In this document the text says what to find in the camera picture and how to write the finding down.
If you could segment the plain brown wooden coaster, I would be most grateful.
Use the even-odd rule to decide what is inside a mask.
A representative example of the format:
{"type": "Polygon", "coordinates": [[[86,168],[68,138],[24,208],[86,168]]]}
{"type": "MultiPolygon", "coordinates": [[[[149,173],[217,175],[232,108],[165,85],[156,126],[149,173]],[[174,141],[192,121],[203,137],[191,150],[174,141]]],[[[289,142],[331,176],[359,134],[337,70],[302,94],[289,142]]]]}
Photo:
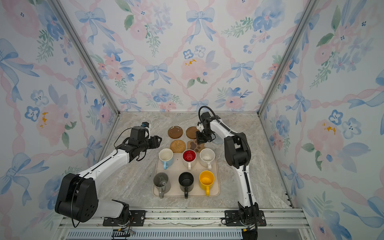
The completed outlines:
{"type": "Polygon", "coordinates": [[[198,132],[198,129],[197,127],[195,126],[192,126],[192,127],[189,127],[187,130],[186,130],[186,135],[189,139],[196,139],[197,138],[197,134],[196,132],[198,132]]]}

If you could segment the rattan woven round coaster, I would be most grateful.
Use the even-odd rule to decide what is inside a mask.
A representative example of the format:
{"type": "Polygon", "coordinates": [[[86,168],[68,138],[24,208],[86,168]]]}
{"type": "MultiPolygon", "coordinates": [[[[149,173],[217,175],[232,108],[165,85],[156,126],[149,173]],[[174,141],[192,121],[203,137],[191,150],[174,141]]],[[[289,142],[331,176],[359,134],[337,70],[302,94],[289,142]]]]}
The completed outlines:
{"type": "Polygon", "coordinates": [[[187,145],[182,140],[174,140],[170,144],[170,149],[173,153],[183,153],[187,148],[187,145]]]}

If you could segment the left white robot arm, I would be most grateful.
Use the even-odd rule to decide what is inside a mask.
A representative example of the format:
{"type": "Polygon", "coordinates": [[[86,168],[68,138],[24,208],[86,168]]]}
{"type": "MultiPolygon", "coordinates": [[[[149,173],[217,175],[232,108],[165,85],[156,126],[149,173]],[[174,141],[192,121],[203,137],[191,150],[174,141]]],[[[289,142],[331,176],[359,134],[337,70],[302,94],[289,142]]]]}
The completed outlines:
{"type": "Polygon", "coordinates": [[[126,226],[132,220],[129,204],[98,198],[99,187],[114,172],[132,162],[141,161],[141,153],[159,148],[162,138],[150,134],[151,125],[143,122],[130,128],[130,136],[99,163],[78,174],[63,177],[55,204],[55,212],[85,223],[93,218],[111,219],[115,224],[126,226]]]}

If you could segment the dark wooden coaster white marks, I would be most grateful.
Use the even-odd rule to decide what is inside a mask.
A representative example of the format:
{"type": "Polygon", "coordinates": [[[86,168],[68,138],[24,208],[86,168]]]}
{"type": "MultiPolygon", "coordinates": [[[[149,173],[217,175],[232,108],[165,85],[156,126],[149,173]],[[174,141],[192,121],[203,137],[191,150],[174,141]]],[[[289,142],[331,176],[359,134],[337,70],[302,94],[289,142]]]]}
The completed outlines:
{"type": "Polygon", "coordinates": [[[168,130],[168,135],[172,139],[178,139],[183,135],[183,129],[179,126],[172,126],[168,130]]]}

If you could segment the blue woven round coaster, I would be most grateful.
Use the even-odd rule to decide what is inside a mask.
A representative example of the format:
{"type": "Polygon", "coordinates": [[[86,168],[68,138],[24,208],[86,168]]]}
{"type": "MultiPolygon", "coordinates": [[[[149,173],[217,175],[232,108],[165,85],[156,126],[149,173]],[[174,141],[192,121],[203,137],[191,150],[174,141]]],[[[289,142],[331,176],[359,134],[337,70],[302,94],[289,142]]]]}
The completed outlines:
{"type": "Polygon", "coordinates": [[[224,140],[216,134],[212,134],[212,142],[216,145],[223,145],[224,144],[224,140]]]}

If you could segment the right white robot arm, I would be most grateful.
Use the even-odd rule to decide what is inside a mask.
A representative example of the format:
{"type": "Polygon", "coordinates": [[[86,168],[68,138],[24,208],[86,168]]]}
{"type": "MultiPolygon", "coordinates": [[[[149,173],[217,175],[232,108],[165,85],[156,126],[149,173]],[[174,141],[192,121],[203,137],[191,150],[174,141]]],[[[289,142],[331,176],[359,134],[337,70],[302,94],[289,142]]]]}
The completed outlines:
{"type": "Polygon", "coordinates": [[[199,109],[198,116],[198,144],[212,142],[216,137],[224,141],[225,160],[234,170],[238,186],[240,221],[245,226],[256,227],[260,210],[250,182],[249,164],[252,153],[246,135],[232,130],[207,106],[199,109]]]}

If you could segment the cork paw print coaster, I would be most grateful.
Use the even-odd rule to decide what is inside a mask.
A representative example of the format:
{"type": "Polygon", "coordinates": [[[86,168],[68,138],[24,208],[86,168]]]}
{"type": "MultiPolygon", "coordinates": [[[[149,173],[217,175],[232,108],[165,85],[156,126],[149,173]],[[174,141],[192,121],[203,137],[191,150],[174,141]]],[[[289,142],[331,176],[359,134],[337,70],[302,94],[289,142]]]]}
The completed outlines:
{"type": "Polygon", "coordinates": [[[187,142],[187,149],[200,153],[203,149],[205,149],[205,144],[197,144],[196,140],[191,140],[187,142]]]}

